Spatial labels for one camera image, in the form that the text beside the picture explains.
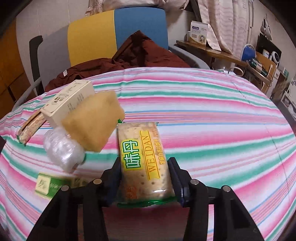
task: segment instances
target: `beige box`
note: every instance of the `beige box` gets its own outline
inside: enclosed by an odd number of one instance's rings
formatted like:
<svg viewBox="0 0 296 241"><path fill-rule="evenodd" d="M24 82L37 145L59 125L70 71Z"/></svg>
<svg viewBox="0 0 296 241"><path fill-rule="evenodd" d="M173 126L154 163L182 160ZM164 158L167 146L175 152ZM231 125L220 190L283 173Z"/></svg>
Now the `beige box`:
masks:
<svg viewBox="0 0 296 241"><path fill-rule="evenodd" d="M191 21L190 26L190 39L189 42L200 45L207 43L207 24L197 21Z"/></svg>
<svg viewBox="0 0 296 241"><path fill-rule="evenodd" d="M86 97L95 94L91 81L75 80L51 99L42 109L45 119L54 128Z"/></svg>

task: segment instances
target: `metal screw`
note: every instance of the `metal screw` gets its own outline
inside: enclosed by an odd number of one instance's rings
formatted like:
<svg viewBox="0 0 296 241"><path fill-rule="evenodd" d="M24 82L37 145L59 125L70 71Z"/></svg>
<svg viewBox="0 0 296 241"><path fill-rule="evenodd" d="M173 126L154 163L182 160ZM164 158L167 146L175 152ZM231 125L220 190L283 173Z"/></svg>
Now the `metal screw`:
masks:
<svg viewBox="0 0 296 241"><path fill-rule="evenodd" d="M191 179L190 183L193 185L197 185L199 183L199 181L197 179Z"/></svg>
<svg viewBox="0 0 296 241"><path fill-rule="evenodd" d="M98 185L98 184L101 184L102 183L102 180L97 178L93 181L94 184Z"/></svg>
<svg viewBox="0 0 296 241"><path fill-rule="evenodd" d="M231 188L229 186L224 186L223 190L226 191L226 192L230 192Z"/></svg>
<svg viewBox="0 0 296 241"><path fill-rule="evenodd" d="M63 192L68 191L68 190L69 190L69 186L67 186L67 185L63 185L63 186L61 187L61 190L62 190Z"/></svg>

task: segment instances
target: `crumpled plastic wrap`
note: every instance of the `crumpled plastic wrap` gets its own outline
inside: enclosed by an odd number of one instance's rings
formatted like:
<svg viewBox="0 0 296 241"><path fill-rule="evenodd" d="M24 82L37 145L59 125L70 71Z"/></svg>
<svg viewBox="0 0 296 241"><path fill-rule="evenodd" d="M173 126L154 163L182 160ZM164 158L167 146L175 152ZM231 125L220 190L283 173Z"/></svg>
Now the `crumpled plastic wrap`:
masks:
<svg viewBox="0 0 296 241"><path fill-rule="evenodd" d="M49 159L65 172L72 172L73 167L81 164L84 160L84 149L77 141L67 137L67 133L62 127L46 132L43 146Z"/></svg>

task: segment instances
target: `cracker packet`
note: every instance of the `cracker packet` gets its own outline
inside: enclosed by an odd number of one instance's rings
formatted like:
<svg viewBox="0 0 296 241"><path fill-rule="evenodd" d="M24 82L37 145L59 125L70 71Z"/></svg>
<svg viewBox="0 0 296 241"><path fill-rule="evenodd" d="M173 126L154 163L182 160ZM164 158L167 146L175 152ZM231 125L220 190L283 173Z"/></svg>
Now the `cracker packet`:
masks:
<svg viewBox="0 0 296 241"><path fill-rule="evenodd" d="M155 122L119 123L120 207L147 207L175 200L163 145Z"/></svg>

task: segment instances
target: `white box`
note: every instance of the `white box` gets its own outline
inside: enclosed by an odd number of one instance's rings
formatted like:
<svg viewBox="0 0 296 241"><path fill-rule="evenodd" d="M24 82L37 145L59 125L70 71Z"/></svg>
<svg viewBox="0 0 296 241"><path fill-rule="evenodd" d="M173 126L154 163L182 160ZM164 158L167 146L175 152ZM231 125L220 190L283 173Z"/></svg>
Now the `white box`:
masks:
<svg viewBox="0 0 296 241"><path fill-rule="evenodd" d="M207 43L207 23L191 21L189 42L206 45Z"/></svg>
<svg viewBox="0 0 296 241"><path fill-rule="evenodd" d="M55 128L86 97L95 94L91 81L75 80L51 99L42 109L45 119Z"/></svg>

